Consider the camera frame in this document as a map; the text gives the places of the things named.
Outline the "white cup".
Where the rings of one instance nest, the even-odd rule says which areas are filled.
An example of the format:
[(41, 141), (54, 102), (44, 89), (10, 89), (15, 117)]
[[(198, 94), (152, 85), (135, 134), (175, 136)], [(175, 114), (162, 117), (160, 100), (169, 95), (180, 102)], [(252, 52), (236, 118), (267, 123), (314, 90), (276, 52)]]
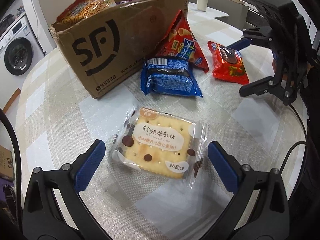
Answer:
[(208, 5), (208, 0), (197, 0), (197, 9), (199, 11), (206, 11)]

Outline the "plaid tablecloth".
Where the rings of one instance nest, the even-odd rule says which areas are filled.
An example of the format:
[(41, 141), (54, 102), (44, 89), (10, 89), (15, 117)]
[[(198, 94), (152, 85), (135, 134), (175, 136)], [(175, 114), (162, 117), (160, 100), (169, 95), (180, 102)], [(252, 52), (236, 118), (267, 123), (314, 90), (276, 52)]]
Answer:
[(27, 76), (16, 129), (22, 157), (27, 239), (97, 239), (69, 217), (55, 177), (73, 188), (72, 163), (97, 139), (77, 195), (114, 239), (199, 239), (232, 194), (208, 160), (211, 141), (258, 171), (280, 167), (287, 194), (297, 180), (307, 114), (301, 98), (290, 108), (271, 94), (239, 95), (240, 85), (194, 69), (198, 96), (144, 94), (140, 66), (121, 64), (127, 79), (94, 99), (61, 51), (54, 49)]

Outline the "red chocolate pie packet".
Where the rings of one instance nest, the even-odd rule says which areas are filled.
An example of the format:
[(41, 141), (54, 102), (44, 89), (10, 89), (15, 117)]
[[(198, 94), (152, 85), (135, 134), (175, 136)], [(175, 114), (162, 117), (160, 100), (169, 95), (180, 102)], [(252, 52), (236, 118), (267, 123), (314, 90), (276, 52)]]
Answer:
[(213, 77), (222, 81), (249, 84), (249, 79), (239, 51), (219, 43), (208, 41), (208, 48), (213, 57)]

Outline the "orange stick snack bag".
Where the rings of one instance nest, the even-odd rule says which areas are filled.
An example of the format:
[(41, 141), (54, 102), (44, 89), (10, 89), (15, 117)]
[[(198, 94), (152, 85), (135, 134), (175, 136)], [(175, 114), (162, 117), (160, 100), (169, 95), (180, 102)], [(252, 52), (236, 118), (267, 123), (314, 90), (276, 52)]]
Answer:
[(56, 22), (72, 26), (116, 5), (114, 0), (75, 0), (57, 17)]

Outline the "white washing machine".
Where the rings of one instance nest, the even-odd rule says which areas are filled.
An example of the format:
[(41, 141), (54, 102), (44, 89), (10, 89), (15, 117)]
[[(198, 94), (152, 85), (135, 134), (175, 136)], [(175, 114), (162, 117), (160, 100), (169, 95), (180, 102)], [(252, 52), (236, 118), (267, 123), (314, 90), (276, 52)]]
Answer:
[(20, 16), (1, 36), (1, 107), (16, 89), (22, 89), (28, 73), (44, 58), (43, 49), (29, 23)]

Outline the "red cone crisps bag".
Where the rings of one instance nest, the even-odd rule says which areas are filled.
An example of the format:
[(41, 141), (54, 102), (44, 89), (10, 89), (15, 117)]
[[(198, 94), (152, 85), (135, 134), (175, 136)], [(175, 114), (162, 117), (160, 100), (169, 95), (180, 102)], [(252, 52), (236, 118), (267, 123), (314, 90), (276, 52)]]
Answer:
[(157, 45), (155, 56), (187, 60), (205, 73), (209, 71), (202, 49), (181, 10), (178, 11), (164, 37)]

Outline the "cracker biscuit packet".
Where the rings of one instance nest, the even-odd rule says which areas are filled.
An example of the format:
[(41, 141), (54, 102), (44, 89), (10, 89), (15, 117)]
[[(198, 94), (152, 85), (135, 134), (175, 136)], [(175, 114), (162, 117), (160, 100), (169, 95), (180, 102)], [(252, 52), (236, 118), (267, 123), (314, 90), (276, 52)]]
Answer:
[(203, 162), (208, 125), (133, 106), (118, 129), (110, 157), (139, 172), (184, 180), (192, 188)]

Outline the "blue cookie packet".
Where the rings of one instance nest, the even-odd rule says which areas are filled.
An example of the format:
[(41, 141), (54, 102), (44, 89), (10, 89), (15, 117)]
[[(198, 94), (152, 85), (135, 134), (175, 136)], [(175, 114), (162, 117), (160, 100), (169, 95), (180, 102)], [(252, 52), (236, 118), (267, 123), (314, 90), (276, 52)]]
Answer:
[(153, 58), (144, 62), (140, 88), (151, 92), (176, 96), (203, 97), (190, 63), (182, 59)]

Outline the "brown SF cardboard box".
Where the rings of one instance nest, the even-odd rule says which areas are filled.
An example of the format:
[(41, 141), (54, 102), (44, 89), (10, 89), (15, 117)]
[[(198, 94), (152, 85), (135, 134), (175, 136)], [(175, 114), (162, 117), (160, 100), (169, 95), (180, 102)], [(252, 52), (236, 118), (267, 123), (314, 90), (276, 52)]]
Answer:
[(189, 0), (115, 0), (116, 6), (50, 32), (91, 97), (98, 99), (135, 74), (153, 54)]

